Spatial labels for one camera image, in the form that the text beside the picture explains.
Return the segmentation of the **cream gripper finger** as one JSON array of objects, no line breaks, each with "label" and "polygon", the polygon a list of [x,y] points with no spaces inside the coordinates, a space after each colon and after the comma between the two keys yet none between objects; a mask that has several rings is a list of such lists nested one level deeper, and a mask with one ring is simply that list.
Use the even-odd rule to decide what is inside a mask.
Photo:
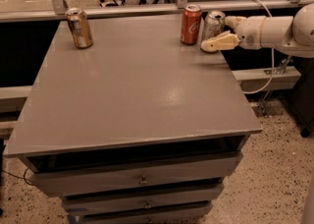
[{"label": "cream gripper finger", "polygon": [[229,28],[235,29],[244,20],[245,17],[242,16],[226,16],[225,25]]},{"label": "cream gripper finger", "polygon": [[202,41],[200,46],[203,51],[213,53],[221,50],[235,49],[239,43],[240,40],[237,35],[227,30],[215,37]]}]

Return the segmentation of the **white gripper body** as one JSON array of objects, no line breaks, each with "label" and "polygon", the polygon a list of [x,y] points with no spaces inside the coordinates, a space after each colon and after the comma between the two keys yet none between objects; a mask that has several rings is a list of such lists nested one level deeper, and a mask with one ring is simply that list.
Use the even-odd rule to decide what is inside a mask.
[{"label": "white gripper body", "polygon": [[253,16],[241,21],[235,28],[235,34],[240,40],[239,46],[243,49],[257,50],[261,48],[261,27],[263,16]]}]

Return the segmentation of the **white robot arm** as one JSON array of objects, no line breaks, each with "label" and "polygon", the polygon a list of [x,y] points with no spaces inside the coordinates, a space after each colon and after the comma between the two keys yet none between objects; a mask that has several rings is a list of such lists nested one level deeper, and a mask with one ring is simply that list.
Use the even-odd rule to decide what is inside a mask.
[{"label": "white robot arm", "polygon": [[226,16],[231,28],[201,42],[206,52],[243,49],[274,48],[301,58],[314,57],[314,4],[302,7],[295,16]]}]

